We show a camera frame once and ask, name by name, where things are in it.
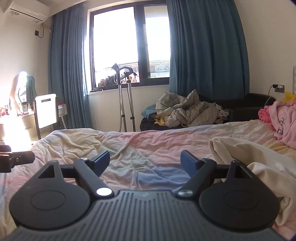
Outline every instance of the metal screw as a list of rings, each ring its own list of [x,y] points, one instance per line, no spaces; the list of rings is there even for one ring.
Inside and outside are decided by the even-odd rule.
[[[180,190],[178,192],[178,195],[181,197],[190,197],[192,194],[193,194],[193,191],[188,190],[188,189]]]

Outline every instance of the charging cable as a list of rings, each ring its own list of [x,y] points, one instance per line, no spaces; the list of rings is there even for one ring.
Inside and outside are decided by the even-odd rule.
[[[269,99],[270,99],[270,95],[269,95],[269,92],[270,92],[270,90],[271,90],[271,88],[273,87],[273,85],[272,86],[270,86],[270,88],[269,88],[269,91],[268,91],[268,96],[269,96],[269,98],[267,99],[267,101],[265,102],[265,105],[264,106],[266,106],[266,104],[267,104],[267,102],[269,101]]]

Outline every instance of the gray comforter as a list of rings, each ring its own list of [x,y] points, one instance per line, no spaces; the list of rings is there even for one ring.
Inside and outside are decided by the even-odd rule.
[[[215,103],[202,102],[197,90],[193,90],[186,98],[174,93],[164,93],[156,102],[156,113],[164,118],[168,127],[201,126],[215,122],[218,110]]]

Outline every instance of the yellow plush toy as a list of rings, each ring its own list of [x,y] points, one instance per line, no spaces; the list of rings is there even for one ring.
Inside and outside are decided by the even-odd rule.
[[[293,95],[291,92],[285,92],[285,97],[282,99],[283,102],[291,102],[296,99],[296,95]]]

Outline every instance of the black sofa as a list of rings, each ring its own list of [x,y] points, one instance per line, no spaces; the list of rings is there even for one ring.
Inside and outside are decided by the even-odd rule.
[[[234,99],[234,100],[209,100],[204,96],[200,96],[200,101],[206,101],[209,103],[216,103],[223,107],[223,109],[229,109],[229,116],[226,122],[235,122],[235,121],[249,121],[257,120],[258,111],[264,108],[266,101],[268,100],[268,95],[262,94],[247,94],[244,99]],[[275,102],[275,98],[270,97],[266,105],[272,105]],[[143,118],[140,124],[141,131],[148,130],[171,130],[171,129],[180,129],[184,128],[179,125],[177,127],[167,127],[154,124],[154,121],[149,121],[146,118]]]

